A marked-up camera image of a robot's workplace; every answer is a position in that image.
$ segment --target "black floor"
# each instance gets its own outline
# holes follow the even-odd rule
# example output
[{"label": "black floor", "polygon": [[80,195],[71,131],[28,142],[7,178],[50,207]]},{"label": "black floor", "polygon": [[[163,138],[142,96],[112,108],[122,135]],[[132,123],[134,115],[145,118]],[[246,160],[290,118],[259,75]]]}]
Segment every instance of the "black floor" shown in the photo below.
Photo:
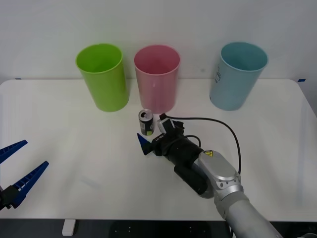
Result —
[{"label": "black floor", "polygon": [[[64,220],[1,220],[0,238],[61,238]],[[273,222],[285,238],[317,233],[316,223]],[[77,220],[74,238],[228,238],[225,222]]]}]

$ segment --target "pink cup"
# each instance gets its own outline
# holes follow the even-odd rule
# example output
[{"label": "pink cup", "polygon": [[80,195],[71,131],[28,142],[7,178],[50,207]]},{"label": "pink cup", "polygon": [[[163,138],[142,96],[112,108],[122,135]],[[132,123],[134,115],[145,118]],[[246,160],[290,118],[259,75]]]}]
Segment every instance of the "pink cup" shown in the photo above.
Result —
[{"label": "pink cup", "polygon": [[150,45],[134,56],[141,105],[155,114],[166,113],[175,104],[179,53],[170,46]]}]

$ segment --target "light blue cup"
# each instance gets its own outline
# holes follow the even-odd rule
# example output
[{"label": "light blue cup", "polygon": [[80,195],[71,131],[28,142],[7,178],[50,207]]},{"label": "light blue cup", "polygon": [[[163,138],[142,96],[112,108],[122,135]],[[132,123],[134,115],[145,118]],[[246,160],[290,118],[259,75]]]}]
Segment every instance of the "light blue cup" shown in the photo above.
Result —
[{"label": "light blue cup", "polygon": [[239,109],[267,62],[267,54],[258,46],[245,42],[224,46],[212,82],[211,102],[226,111]]}]

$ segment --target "yellow warning label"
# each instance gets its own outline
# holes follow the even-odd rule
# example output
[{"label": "yellow warning label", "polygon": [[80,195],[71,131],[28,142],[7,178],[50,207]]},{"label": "yellow warning label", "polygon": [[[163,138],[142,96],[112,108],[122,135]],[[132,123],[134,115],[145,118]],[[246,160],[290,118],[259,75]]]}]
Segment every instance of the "yellow warning label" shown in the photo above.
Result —
[{"label": "yellow warning label", "polygon": [[213,155],[213,151],[212,150],[208,150],[204,152],[206,155],[209,155],[210,157],[212,157]]}]

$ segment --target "white table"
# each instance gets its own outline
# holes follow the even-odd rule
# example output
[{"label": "white table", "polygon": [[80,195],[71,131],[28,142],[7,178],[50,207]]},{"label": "white table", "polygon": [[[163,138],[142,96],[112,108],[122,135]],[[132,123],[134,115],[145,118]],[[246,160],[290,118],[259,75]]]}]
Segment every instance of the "white table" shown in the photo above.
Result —
[{"label": "white table", "polygon": [[[47,160],[50,165],[18,209],[0,218],[222,220],[213,199],[200,198],[164,157],[144,156],[136,133],[141,110],[136,80],[116,113],[98,110],[83,80],[12,80],[0,86],[0,146],[29,143],[0,166],[7,187]],[[291,80],[259,80],[244,106],[210,102],[208,79],[179,81],[170,116],[211,117],[236,132],[242,185],[271,221],[317,221],[317,119]],[[155,130],[154,138],[159,134]],[[230,131],[185,121],[185,134],[222,153],[235,168]]]}]

